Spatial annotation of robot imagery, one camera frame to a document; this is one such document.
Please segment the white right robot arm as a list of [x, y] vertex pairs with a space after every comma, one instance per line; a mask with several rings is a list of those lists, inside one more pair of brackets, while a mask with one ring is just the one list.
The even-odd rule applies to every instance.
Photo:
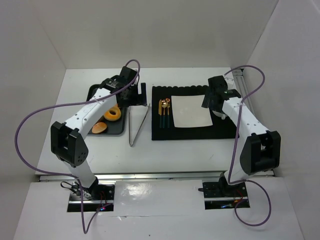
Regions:
[[270, 131], [249, 110], [236, 89], [229, 89], [222, 75], [208, 79], [201, 105], [221, 119], [236, 125], [236, 146], [230, 169], [220, 175], [217, 189], [223, 197], [232, 197], [250, 176], [270, 171], [280, 164], [281, 136]]

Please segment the orange ring bagel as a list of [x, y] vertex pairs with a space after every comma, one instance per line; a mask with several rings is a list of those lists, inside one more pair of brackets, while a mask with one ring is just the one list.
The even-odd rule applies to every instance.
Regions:
[[110, 122], [115, 122], [119, 120], [121, 116], [122, 116], [122, 113], [117, 104], [112, 108], [110, 108], [108, 111], [106, 111], [103, 115], [103, 117]]

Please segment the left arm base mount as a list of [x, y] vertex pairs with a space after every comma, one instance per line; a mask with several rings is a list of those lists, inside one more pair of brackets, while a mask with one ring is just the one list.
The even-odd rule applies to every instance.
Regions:
[[[62, 181], [60, 186], [69, 191], [67, 212], [81, 212], [81, 191], [77, 182]], [[89, 193], [86, 189], [83, 193], [84, 212], [113, 212], [114, 211], [115, 184], [102, 184], [98, 190]]]

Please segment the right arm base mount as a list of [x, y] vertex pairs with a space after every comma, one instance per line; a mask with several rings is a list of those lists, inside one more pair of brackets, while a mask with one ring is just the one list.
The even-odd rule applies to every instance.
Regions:
[[247, 188], [244, 182], [228, 185], [223, 177], [218, 181], [205, 181], [198, 191], [203, 193], [206, 210], [250, 208]]

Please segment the round orange bread roll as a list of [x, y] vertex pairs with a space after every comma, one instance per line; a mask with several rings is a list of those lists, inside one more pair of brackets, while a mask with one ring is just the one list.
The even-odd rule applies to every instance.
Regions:
[[107, 124], [104, 122], [97, 122], [91, 129], [93, 134], [100, 134], [108, 128]]

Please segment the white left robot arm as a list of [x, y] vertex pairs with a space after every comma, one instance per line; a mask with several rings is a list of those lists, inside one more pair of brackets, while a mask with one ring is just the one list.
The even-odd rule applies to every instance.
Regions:
[[103, 80], [91, 99], [69, 119], [54, 122], [50, 127], [50, 148], [56, 157], [65, 163], [83, 190], [91, 196], [103, 190], [87, 162], [89, 149], [85, 139], [94, 124], [109, 109], [120, 107], [146, 106], [146, 85], [141, 84], [138, 93], [136, 79], [140, 71], [123, 66], [118, 75]]

